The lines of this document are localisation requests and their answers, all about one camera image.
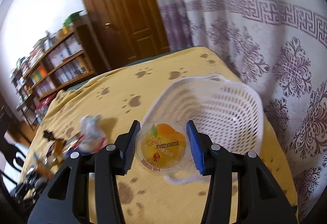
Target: jelly cup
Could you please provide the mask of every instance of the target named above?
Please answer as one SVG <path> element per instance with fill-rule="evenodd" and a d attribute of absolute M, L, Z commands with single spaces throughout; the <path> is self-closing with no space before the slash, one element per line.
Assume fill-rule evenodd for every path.
<path fill-rule="evenodd" d="M 135 142 L 136 158 L 149 172 L 168 175 L 189 162 L 190 143 L 177 122 L 152 121 L 142 126 Z"/>

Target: wooden door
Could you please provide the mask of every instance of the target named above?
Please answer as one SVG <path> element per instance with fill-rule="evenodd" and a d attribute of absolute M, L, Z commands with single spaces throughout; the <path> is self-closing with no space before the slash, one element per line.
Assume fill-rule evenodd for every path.
<path fill-rule="evenodd" d="M 169 51 L 156 0 L 84 0 L 112 69 Z"/>

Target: green leaf illustration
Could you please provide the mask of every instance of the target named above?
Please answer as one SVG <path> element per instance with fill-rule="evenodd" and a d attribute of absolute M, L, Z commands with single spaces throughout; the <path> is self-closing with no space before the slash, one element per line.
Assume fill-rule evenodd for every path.
<path fill-rule="evenodd" d="M 156 126 L 154 126 L 154 124 L 153 124 L 152 127 L 151 127 L 151 134 L 154 136 L 154 138 L 156 138 L 157 135 L 158 135 L 158 132 L 157 132 Z"/>

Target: silver screw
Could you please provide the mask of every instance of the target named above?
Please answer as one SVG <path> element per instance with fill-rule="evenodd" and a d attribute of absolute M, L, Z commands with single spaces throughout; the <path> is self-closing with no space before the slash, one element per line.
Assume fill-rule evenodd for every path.
<path fill-rule="evenodd" d="M 212 144 L 211 145 L 211 149 L 212 150 L 220 150 L 220 145 L 218 145 L 218 144 Z"/>
<path fill-rule="evenodd" d="M 247 155 L 251 158 L 255 158 L 257 156 L 257 154 L 254 151 L 249 151 Z"/>
<path fill-rule="evenodd" d="M 72 158 L 72 159 L 76 159 L 76 158 L 78 158 L 79 157 L 79 152 L 73 152 L 73 153 L 71 153 L 70 154 L 70 157 Z"/>
<path fill-rule="evenodd" d="M 116 146 L 115 146 L 114 144 L 109 144 L 109 145 L 106 146 L 106 149 L 107 149 L 108 151 L 113 151 L 113 150 L 116 149 Z"/>

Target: curtain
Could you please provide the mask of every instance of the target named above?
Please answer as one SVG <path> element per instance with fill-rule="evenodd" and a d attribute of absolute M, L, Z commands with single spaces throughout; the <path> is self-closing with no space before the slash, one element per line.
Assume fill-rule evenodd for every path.
<path fill-rule="evenodd" d="M 260 94 L 303 219 L 327 179 L 325 0 L 157 1 L 171 50 L 206 46 Z"/>

